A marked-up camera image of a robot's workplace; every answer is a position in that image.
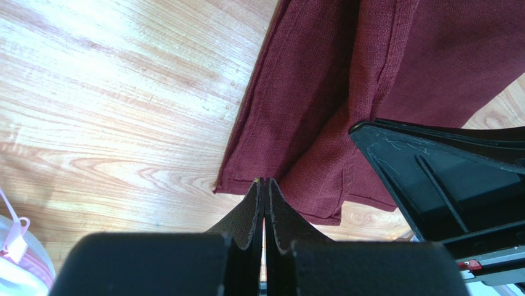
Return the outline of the dark red cloth napkin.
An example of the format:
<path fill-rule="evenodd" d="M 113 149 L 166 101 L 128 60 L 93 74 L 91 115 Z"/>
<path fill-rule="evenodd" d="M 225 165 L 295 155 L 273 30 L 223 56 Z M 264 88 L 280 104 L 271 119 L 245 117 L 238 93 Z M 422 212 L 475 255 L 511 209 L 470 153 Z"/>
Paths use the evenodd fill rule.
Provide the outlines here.
<path fill-rule="evenodd" d="M 314 224 L 396 204 L 349 137 L 383 118 L 461 128 L 524 73 L 523 1 L 282 1 L 215 192 L 273 178 Z"/>

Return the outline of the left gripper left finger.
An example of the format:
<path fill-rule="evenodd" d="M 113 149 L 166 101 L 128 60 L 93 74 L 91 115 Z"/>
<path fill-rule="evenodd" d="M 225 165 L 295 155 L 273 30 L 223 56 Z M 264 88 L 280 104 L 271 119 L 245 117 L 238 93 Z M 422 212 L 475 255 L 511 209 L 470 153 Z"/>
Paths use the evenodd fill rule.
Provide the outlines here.
<path fill-rule="evenodd" d="M 205 232 L 99 232 L 82 238 L 51 294 L 258 295 L 263 187 L 258 178 Z"/>

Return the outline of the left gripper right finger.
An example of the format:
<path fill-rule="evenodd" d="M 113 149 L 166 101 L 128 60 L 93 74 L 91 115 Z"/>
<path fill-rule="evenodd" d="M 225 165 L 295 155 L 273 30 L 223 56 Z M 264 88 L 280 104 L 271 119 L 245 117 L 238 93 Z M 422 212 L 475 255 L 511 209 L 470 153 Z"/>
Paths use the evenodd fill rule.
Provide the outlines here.
<path fill-rule="evenodd" d="M 264 182 L 269 295 L 467 295 L 438 243 L 335 241 Z"/>

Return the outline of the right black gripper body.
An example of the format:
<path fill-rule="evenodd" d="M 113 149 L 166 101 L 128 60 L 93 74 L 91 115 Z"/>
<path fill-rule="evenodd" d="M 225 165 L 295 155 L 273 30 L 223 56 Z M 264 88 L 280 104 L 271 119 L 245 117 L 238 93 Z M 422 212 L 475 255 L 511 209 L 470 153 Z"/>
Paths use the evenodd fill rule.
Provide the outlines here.
<path fill-rule="evenodd" d="M 466 222 L 413 222 L 420 242 L 441 244 L 454 259 L 464 283 L 489 287 L 524 284 L 524 223 L 476 230 Z"/>

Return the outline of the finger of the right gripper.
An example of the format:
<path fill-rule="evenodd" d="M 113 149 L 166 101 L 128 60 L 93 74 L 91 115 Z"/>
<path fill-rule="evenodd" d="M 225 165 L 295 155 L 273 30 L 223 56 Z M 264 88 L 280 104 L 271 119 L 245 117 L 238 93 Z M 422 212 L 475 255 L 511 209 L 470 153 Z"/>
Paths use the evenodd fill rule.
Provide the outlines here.
<path fill-rule="evenodd" d="M 458 129 L 377 119 L 350 138 L 422 240 L 524 225 L 524 128 Z"/>

